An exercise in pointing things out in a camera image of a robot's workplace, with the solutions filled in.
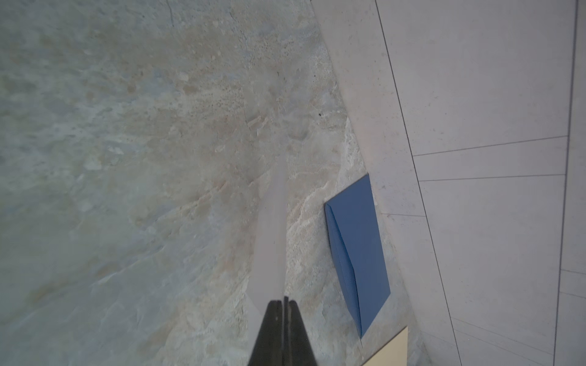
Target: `white wall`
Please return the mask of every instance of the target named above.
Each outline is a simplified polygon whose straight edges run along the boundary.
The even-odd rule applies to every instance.
[[[556,324],[579,352],[581,38],[557,318],[575,2],[312,4],[434,364],[551,365]]]

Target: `blue envelope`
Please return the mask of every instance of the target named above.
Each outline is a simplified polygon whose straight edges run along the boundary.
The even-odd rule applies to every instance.
[[[333,263],[360,338],[391,294],[368,175],[325,203]]]

